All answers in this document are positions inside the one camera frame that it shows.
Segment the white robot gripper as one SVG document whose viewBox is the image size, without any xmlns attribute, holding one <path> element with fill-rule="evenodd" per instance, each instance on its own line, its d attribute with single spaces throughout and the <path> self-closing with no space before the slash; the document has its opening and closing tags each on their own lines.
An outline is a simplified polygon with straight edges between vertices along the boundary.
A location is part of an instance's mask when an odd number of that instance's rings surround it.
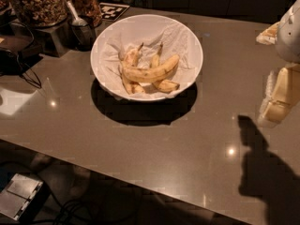
<svg viewBox="0 0 300 225">
<path fill-rule="evenodd" d="M 266 28 L 256 41 L 274 45 L 277 54 L 290 63 L 300 63 L 300 0 Z M 271 71 L 267 77 L 265 98 L 259 112 L 259 124 L 279 124 L 300 101 L 300 65 L 288 65 L 279 72 Z"/>
</svg>

